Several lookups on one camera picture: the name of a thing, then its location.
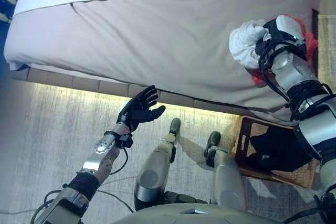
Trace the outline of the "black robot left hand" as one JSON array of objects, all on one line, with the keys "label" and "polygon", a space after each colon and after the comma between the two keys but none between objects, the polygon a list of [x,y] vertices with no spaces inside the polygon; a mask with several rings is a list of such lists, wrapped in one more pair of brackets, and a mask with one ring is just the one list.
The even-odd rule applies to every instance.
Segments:
[{"label": "black robot left hand", "polygon": [[158,119],[166,107],[164,105],[151,109],[157,104],[157,89],[149,86],[132,98],[120,111],[117,123],[124,123],[130,132],[134,132],[140,123],[152,122]]}]

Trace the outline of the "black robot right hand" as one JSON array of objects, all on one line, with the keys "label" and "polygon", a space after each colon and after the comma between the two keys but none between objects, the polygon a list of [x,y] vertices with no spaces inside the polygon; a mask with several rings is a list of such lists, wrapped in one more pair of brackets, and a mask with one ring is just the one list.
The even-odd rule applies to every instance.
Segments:
[{"label": "black robot right hand", "polygon": [[306,46],[301,25],[294,18],[287,15],[279,15],[277,18],[266,22],[263,28],[267,29],[268,35],[264,41],[278,46],[284,43],[298,48]]}]

